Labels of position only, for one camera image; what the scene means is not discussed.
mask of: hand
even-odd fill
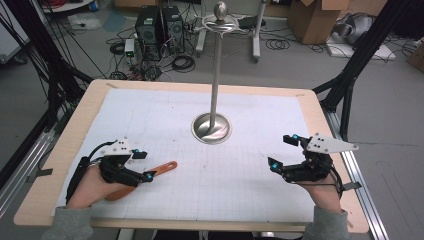
[[[297,182],[297,184],[308,191],[312,200],[319,208],[336,213],[342,212],[339,194],[337,193],[336,186],[331,185],[334,184],[334,180],[330,174],[326,178],[316,182],[304,181]]]
[[[120,183],[107,183],[100,175],[98,165],[88,167],[74,195],[69,199],[66,208],[88,208],[107,195],[125,189],[126,187],[126,185]]]

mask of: round metal base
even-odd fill
[[[215,115],[215,126],[209,129],[210,113],[204,113],[194,119],[191,132],[197,140],[207,144],[218,144],[227,140],[231,135],[231,124],[221,114]]]

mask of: metal pole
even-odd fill
[[[209,130],[215,127],[215,116],[216,116],[216,101],[218,99],[218,86],[219,86],[219,74],[221,71],[221,49],[222,49],[222,35],[215,33],[215,56],[214,56],[214,72],[213,72],[213,84],[212,84],[212,100],[211,100],[211,116]]]
[[[264,12],[265,12],[265,5],[266,5],[266,0],[262,0],[261,6],[260,6],[260,9],[259,9],[259,15],[258,15],[257,22],[256,22],[256,27],[255,27],[255,38],[259,37],[259,32],[261,30],[261,25],[262,25],[262,18],[264,16]]]

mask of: desktop computer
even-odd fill
[[[160,61],[164,31],[159,6],[141,6],[135,23],[143,60]]]
[[[183,18],[177,6],[162,8],[165,42],[170,54],[185,52]]]

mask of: white paper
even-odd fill
[[[148,152],[126,167],[147,171],[169,161],[178,167],[141,184],[114,202],[101,201],[93,217],[309,222],[313,202],[307,192],[271,172],[267,157],[285,165],[304,160],[302,149],[283,135],[309,137],[295,97],[219,94],[217,112],[232,124],[228,140],[199,142],[193,120],[210,112],[210,93],[111,89],[69,170],[58,206],[82,156],[99,144],[127,137],[133,149]],[[98,151],[93,159],[100,156]]]

